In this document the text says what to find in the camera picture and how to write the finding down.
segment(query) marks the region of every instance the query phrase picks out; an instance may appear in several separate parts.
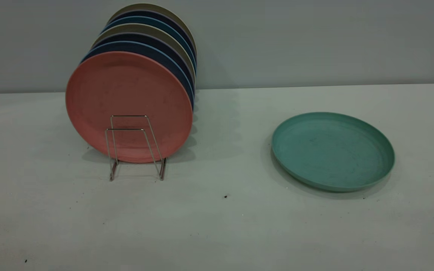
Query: gray wall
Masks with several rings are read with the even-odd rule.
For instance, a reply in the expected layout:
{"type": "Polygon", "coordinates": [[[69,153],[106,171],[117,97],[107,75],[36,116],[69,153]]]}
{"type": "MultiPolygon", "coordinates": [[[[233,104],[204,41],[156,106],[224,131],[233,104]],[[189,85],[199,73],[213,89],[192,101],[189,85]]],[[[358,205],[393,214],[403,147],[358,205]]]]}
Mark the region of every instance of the gray wall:
{"type": "MultiPolygon", "coordinates": [[[[0,91],[64,91],[126,0],[0,0],[0,91]]],[[[434,82],[434,0],[158,0],[196,39],[198,88],[434,82]]]]}

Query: white table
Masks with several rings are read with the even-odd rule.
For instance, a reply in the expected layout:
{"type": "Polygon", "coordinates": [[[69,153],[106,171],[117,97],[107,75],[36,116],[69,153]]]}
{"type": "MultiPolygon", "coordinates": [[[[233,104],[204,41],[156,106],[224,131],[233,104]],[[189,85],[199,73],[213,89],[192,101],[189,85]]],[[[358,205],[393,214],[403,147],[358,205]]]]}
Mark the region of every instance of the white table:
{"type": "Polygon", "coordinates": [[[63,93],[0,94],[0,270],[434,270],[434,84],[197,97],[164,181],[123,165],[109,182],[63,93]],[[270,137],[311,111],[381,130],[396,151],[389,181],[335,194],[286,174],[270,137]]]}

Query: teal plate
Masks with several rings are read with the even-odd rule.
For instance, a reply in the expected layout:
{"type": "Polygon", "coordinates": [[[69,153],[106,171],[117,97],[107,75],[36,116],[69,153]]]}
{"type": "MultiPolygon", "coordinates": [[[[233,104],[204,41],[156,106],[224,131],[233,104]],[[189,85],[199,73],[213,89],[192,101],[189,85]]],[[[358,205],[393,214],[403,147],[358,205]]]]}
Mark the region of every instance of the teal plate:
{"type": "Polygon", "coordinates": [[[307,113],[286,120],[272,135],[272,151],[293,177],[333,192],[375,185],[394,165],[393,147],[384,134],[337,113],[307,113]]]}

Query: wheat straw plate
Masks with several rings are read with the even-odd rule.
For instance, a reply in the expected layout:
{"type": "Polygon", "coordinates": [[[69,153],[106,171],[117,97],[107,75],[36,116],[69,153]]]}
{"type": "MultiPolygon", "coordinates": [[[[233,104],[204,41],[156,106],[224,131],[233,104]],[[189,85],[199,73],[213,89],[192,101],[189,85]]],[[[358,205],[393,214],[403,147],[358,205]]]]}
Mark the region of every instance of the wheat straw plate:
{"type": "Polygon", "coordinates": [[[307,113],[277,127],[272,151],[293,177],[333,192],[364,189],[384,180],[394,151],[378,129],[336,113],[307,113]]]}
{"type": "Polygon", "coordinates": [[[179,82],[184,86],[187,94],[188,99],[190,100],[191,106],[193,108],[193,102],[194,102],[194,90],[193,85],[191,84],[191,81],[185,76],[185,72],[183,72],[182,68],[179,67],[179,65],[172,60],[168,55],[166,55],[164,52],[153,48],[150,45],[143,44],[143,43],[136,43],[134,41],[113,41],[111,43],[106,43],[103,45],[100,45],[98,47],[93,48],[82,60],[85,61],[88,58],[98,55],[100,53],[106,53],[106,52],[129,52],[129,53],[137,53],[139,55],[144,55],[146,57],[149,57],[158,63],[162,64],[167,70],[172,72],[177,79],[179,79],[179,82]]]}
{"type": "Polygon", "coordinates": [[[153,19],[150,17],[132,16],[132,17],[124,17],[122,19],[118,19],[118,20],[108,24],[107,26],[105,26],[102,33],[107,31],[108,29],[110,29],[112,27],[119,26],[121,24],[146,24],[149,26],[156,27],[160,30],[163,30],[164,32],[168,33],[170,36],[175,38],[183,46],[186,53],[191,57],[193,65],[196,67],[197,62],[196,62],[196,58],[195,58],[195,53],[192,51],[191,45],[189,45],[185,41],[185,39],[181,36],[181,34],[179,34],[172,26],[169,26],[168,24],[166,24],[160,20],[153,19]]]}
{"type": "Polygon", "coordinates": [[[105,38],[122,33],[139,33],[158,38],[159,40],[163,41],[171,48],[173,48],[175,51],[177,51],[179,55],[185,60],[185,63],[192,67],[193,74],[195,75],[196,68],[193,65],[191,57],[188,55],[182,45],[165,31],[146,24],[121,24],[107,29],[106,31],[101,33],[100,36],[98,36],[96,41],[93,43],[92,48],[94,48],[96,44],[98,44],[105,38]]]}
{"type": "Polygon", "coordinates": [[[177,15],[175,15],[173,12],[171,12],[170,10],[167,10],[163,7],[148,4],[148,3],[129,5],[129,6],[126,6],[122,9],[120,9],[119,11],[117,11],[110,18],[110,20],[107,22],[107,24],[110,24],[111,22],[118,20],[122,17],[134,16],[134,15],[132,15],[131,12],[139,11],[139,10],[140,11],[153,12],[154,14],[160,14],[161,16],[166,17],[165,21],[171,20],[174,23],[176,23],[185,32],[186,36],[189,38],[189,41],[194,48],[193,51],[195,53],[195,56],[197,56],[197,47],[195,46],[195,40],[193,39],[192,33],[190,32],[190,30],[188,29],[186,24],[177,15]]]}
{"type": "Polygon", "coordinates": [[[134,41],[137,43],[143,43],[146,45],[150,45],[153,48],[156,48],[163,53],[165,53],[167,56],[169,56],[172,60],[174,60],[177,65],[183,70],[185,73],[185,76],[188,78],[189,81],[191,81],[193,91],[195,94],[195,77],[191,70],[191,68],[188,67],[188,65],[185,63],[185,61],[182,59],[182,57],[177,53],[173,48],[165,44],[163,41],[160,41],[158,38],[154,38],[152,36],[148,36],[145,34],[140,33],[124,33],[124,34],[117,34],[112,35],[108,38],[104,38],[102,41],[97,43],[95,47],[98,47],[103,44],[112,43],[114,41],[134,41]]]}
{"type": "MultiPolygon", "coordinates": [[[[84,60],[69,79],[66,107],[81,137],[104,154],[112,115],[148,115],[163,157],[182,147],[192,126],[191,102],[181,82],[159,62],[137,53],[105,52],[84,60]]],[[[115,119],[114,127],[150,131],[143,118],[115,119]]],[[[158,157],[149,133],[148,138],[158,157]]],[[[110,156],[115,157],[111,134],[109,139],[110,156]]],[[[115,131],[115,142],[120,160],[153,161],[142,132],[115,131]]]]}

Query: metal wire stand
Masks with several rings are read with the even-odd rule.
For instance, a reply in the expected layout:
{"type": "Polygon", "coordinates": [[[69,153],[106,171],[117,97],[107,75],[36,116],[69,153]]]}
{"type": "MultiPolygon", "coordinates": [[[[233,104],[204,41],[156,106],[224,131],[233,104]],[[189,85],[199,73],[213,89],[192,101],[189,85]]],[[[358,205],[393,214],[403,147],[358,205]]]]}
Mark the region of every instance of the metal wire stand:
{"type": "Polygon", "coordinates": [[[117,166],[119,165],[119,160],[117,156],[117,144],[115,141],[115,131],[141,131],[145,135],[145,139],[147,140],[148,149],[150,150],[150,155],[152,156],[153,164],[155,165],[155,169],[157,170],[157,174],[160,178],[160,180],[164,180],[165,175],[165,165],[167,164],[167,158],[162,158],[162,153],[160,153],[160,149],[157,144],[157,139],[155,139],[155,134],[153,133],[152,124],[150,123],[150,119],[147,115],[137,116],[137,115],[112,115],[110,117],[110,124],[112,125],[111,128],[105,130],[105,140],[107,141],[107,151],[108,151],[108,158],[110,159],[110,182],[115,180],[115,172],[117,169],[117,166]],[[148,126],[150,127],[150,132],[152,133],[153,141],[155,142],[155,146],[157,146],[157,152],[160,156],[160,169],[157,166],[157,161],[155,160],[155,156],[153,155],[152,147],[150,146],[150,142],[148,141],[147,132],[143,128],[126,128],[126,129],[119,129],[113,127],[113,118],[146,118],[148,121],[148,126]],[[112,161],[112,156],[110,155],[110,144],[108,143],[108,131],[112,131],[112,137],[113,137],[113,147],[115,151],[115,161],[112,161]]]}

